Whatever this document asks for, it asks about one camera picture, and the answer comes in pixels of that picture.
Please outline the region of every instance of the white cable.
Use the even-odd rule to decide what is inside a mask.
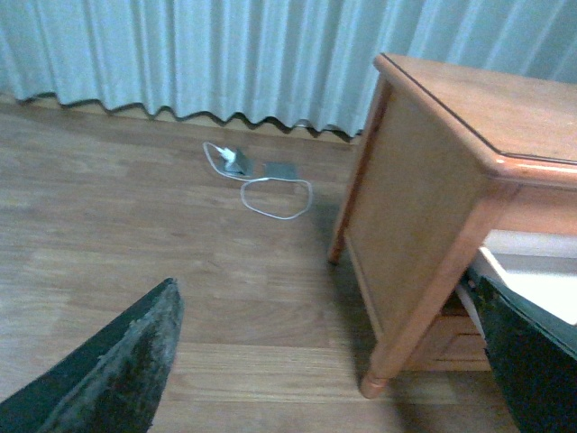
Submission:
[[[221,176],[228,178],[228,179],[233,179],[233,180],[240,180],[241,182],[244,182],[243,185],[241,186],[241,201],[243,202],[243,204],[249,208],[250,210],[257,212],[261,215],[264,215],[266,217],[271,217],[271,218],[275,218],[275,219],[280,219],[283,221],[288,221],[290,219],[295,219],[297,217],[300,217],[301,215],[303,215],[305,212],[307,212],[310,207],[313,204],[313,198],[314,198],[314,193],[313,193],[313,185],[307,181],[307,180],[302,180],[302,179],[293,179],[293,180],[289,180],[289,179],[281,179],[281,178],[255,178],[255,179],[246,179],[246,178],[240,178],[238,176],[233,176],[231,174],[225,173],[223,171],[220,171],[215,164],[215,161],[213,160],[213,157],[210,155],[210,152],[208,151],[208,146],[212,146],[214,149],[216,149],[224,158],[226,158],[228,160],[229,157],[229,152],[230,150],[228,149],[221,149],[220,147],[216,146],[215,144],[209,143],[209,142],[204,142],[202,143],[203,149],[205,150],[205,155],[206,158],[208,159],[208,162],[210,163],[210,165],[212,166],[212,168]],[[281,182],[290,182],[290,183],[300,183],[300,184],[304,184],[307,186],[307,191],[308,191],[308,200],[307,200],[307,204],[305,205],[305,207],[303,207],[301,210],[299,210],[296,214],[291,215],[291,216],[278,216],[278,215],[274,215],[274,214],[270,214],[268,212],[264,212],[263,210],[257,209],[254,206],[251,206],[248,202],[248,200],[246,199],[245,196],[245,190],[252,185],[253,183],[257,183],[257,182],[267,182],[270,180],[278,180]]]

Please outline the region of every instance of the desk leg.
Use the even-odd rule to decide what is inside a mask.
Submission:
[[[387,381],[403,369],[405,362],[451,295],[477,249],[491,228],[498,224],[504,209],[516,192],[517,185],[491,183],[486,195],[469,213],[461,230],[453,239],[451,247],[431,275],[430,282],[421,290],[417,302],[396,304],[402,322],[388,323],[388,327],[385,324],[380,330],[379,342],[371,354],[371,367],[361,383],[361,393],[364,397],[368,399],[377,397]],[[402,292],[394,288],[388,292],[390,296],[403,296]]]
[[[361,381],[361,394],[365,399],[376,399],[387,386],[389,379],[379,379],[373,370],[369,370]]]

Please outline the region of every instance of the baseboard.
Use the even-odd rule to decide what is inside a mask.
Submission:
[[[269,136],[283,136],[305,140],[318,140],[320,142],[358,144],[360,141],[359,136],[351,138],[348,135],[337,131],[322,131],[319,133],[313,129],[305,127],[287,128],[275,119],[265,120],[259,124],[252,124],[243,115],[235,115],[226,122],[208,113],[192,115],[185,119],[179,119],[175,117],[169,109],[163,109],[156,115],[149,115],[140,104],[134,104],[120,108],[118,110],[110,111],[106,110],[98,101],[87,101],[71,106],[64,106],[60,104],[55,96],[36,97],[34,99],[22,102],[14,99],[14,97],[10,95],[1,93],[0,104],[40,106],[43,108],[79,111],[82,113],[90,113],[94,115],[116,115],[119,117],[128,117],[132,119],[195,124],[198,126],[224,128],[228,130],[264,134]]]

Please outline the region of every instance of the wooden desk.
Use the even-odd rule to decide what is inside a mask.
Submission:
[[[493,228],[577,235],[577,86],[380,55],[329,261],[346,246],[378,344],[375,397]]]

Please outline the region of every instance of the charger cable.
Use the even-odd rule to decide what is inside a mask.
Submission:
[[[213,160],[213,157],[210,155],[210,151],[208,150],[209,146],[214,148],[218,153],[220,153],[221,157],[225,160],[225,166],[228,166],[230,164],[232,164],[234,162],[234,158],[236,157],[236,154],[231,151],[228,148],[220,148],[215,144],[209,143],[209,142],[204,142],[202,143],[203,149],[205,150],[205,155],[206,158],[208,159],[208,162],[210,163],[211,167],[221,176],[228,178],[228,179],[233,179],[233,180],[239,180],[241,182],[244,182],[243,185],[241,186],[241,201],[243,202],[243,204],[249,208],[250,210],[257,212],[261,215],[264,215],[266,217],[271,217],[271,218],[275,218],[275,219],[281,219],[283,221],[288,221],[290,219],[295,219],[297,217],[300,217],[301,215],[303,215],[305,212],[307,212],[310,207],[313,204],[313,185],[307,181],[307,180],[302,180],[302,179],[282,179],[282,178],[253,178],[253,179],[247,179],[247,178],[243,178],[243,177],[239,177],[239,176],[234,176],[232,174],[226,173],[224,171],[221,171],[218,169],[218,167],[216,167],[215,161]],[[278,215],[274,215],[274,214],[270,214],[269,212],[265,212],[263,210],[260,210],[254,206],[252,206],[248,200],[246,199],[246,189],[251,186],[254,183],[258,183],[258,182],[268,182],[270,180],[277,180],[280,182],[289,182],[289,183],[299,183],[301,185],[305,185],[307,187],[307,191],[308,191],[308,199],[307,199],[307,204],[305,205],[305,207],[303,207],[301,210],[299,210],[296,214],[291,215],[291,216],[278,216]]]

